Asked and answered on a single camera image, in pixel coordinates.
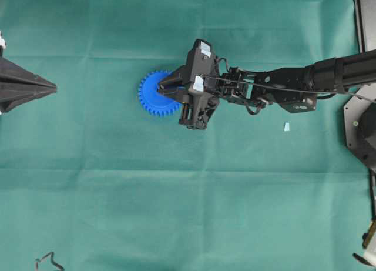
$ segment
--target metal bracket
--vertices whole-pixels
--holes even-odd
[[[376,99],[376,84],[364,86],[357,94]],[[371,102],[353,97],[344,106],[347,148],[366,167],[376,172],[376,149],[358,133],[360,117],[370,107]]]

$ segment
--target plastic gear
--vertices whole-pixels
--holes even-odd
[[[139,101],[151,115],[166,116],[178,110],[180,103],[158,93],[158,83],[170,75],[168,71],[154,71],[147,74],[139,86]]]

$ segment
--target robotic arm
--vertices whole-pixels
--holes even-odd
[[[227,69],[222,75],[221,61],[225,61]],[[244,105],[250,115],[259,114],[272,103],[290,113],[308,112],[316,109],[317,100],[336,94],[368,100],[348,90],[375,81],[376,50],[331,58],[304,68],[252,72],[229,68],[226,59],[216,56],[210,43],[197,39],[186,64],[159,82],[158,93],[183,104],[179,124],[189,129],[206,129],[219,99]],[[250,85],[253,88],[247,96]]]

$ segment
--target teal fabric backdrop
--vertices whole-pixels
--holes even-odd
[[[58,85],[0,118],[2,269],[53,250],[66,270],[363,270],[347,97],[256,117],[222,102],[206,131],[137,100],[196,38],[255,71],[357,53],[352,1],[0,0],[5,57]]]

